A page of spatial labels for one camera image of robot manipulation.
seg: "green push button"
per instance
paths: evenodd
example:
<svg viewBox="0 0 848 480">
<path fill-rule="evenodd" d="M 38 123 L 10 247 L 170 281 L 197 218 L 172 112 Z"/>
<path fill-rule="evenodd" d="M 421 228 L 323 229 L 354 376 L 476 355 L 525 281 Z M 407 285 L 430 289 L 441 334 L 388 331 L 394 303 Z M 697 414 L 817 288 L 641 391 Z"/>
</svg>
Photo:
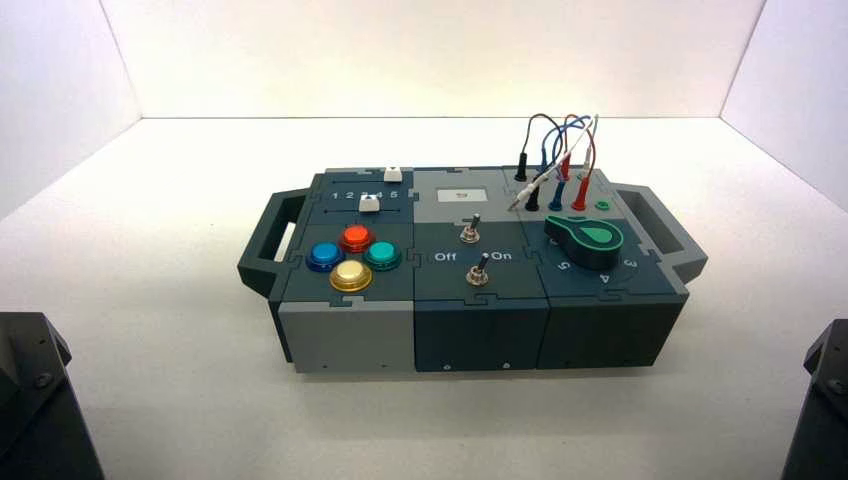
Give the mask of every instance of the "green push button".
<svg viewBox="0 0 848 480">
<path fill-rule="evenodd" d="M 612 241 L 612 232 L 606 228 L 581 227 L 580 230 L 582 230 L 586 236 L 598 243 L 609 243 Z"/>
<path fill-rule="evenodd" d="M 376 242 L 368 248 L 363 257 L 374 270 L 391 270 L 400 264 L 400 252 L 389 242 Z"/>
</svg>

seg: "blue push button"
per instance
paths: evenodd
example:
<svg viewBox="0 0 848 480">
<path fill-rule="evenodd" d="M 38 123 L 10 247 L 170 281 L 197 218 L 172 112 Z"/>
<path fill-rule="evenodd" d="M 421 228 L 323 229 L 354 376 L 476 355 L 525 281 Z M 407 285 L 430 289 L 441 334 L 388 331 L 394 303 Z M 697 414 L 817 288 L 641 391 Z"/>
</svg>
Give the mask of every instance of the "blue push button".
<svg viewBox="0 0 848 480">
<path fill-rule="evenodd" d="M 312 246 L 306 266 L 315 272 L 329 272 L 344 260 L 344 252 L 335 243 L 322 242 Z"/>
</svg>

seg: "rotary knob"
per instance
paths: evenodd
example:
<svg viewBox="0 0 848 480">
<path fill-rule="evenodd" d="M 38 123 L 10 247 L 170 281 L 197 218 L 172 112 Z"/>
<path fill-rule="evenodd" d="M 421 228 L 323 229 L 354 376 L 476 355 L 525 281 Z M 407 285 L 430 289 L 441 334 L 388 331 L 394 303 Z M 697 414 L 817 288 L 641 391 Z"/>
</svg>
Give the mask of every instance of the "rotary knob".
<svg viewBox="0 0 848 480">
<path fill-rule="evenodd" d="M 576 265 L 609 270 L 618 264 L 624 234 L 612 223 L 584 217 L 545 218 L 545 233 Z"/>
</svg>

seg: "red push button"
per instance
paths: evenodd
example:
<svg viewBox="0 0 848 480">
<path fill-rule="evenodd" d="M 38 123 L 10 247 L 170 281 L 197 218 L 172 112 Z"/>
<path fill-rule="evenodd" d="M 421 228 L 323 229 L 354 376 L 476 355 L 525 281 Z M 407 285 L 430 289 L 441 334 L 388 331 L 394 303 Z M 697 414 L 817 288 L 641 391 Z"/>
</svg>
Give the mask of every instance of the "red push button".
<svg viewBox="0 0 848 480">
<path fill-rule="evenodd" d="M 364 252 L 372 243 L 374 243 L 374 234 L 363 225 L 351 225 L 345 228 L 339 239 L 342 250 L 350 253 Z"/>
</svg>

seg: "white floor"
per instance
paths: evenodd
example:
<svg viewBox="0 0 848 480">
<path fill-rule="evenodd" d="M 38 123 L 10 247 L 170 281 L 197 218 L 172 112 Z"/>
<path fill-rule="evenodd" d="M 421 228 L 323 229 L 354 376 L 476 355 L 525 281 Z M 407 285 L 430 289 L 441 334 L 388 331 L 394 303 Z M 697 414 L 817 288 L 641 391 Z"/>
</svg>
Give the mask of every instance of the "white floor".
<svg viewBox="0 0 848 480">
<path fill-rule="evenodd" d="M 807 347 L 848 315 L 848 214 L 720 120 L 603 120 L 598 167 L 710 256 L 654 367 L 307 378 L 236 262 L 330 166 L 502 165 L 523 120 L 144 120 L 0 222 L 111 478 L 776 478 Z"/>
</svg>

